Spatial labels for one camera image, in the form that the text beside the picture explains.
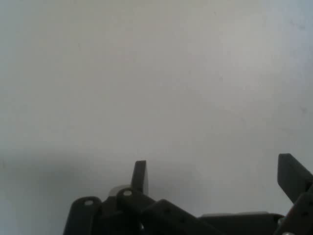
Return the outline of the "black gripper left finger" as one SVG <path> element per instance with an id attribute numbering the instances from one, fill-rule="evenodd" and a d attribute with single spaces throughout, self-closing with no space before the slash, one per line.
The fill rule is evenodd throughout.
<path id="1" fill-rule="evenodd" d="M 69 210 L 65 235 L 218 235 L 220 231 L 166 200 L 147 195 L 147 162 L 134 164 L 131 183 L 105 201 L 87 196 Z"/>

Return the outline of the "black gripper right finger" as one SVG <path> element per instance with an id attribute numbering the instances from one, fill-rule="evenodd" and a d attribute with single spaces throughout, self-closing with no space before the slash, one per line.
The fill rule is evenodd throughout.
<path id="1" fill-rule="evenodd" d="M 293 155 L 279 154 L 277 181 L 293 203 L 277 229 L 279 235 L 313 233 L 313 174 Z"/>

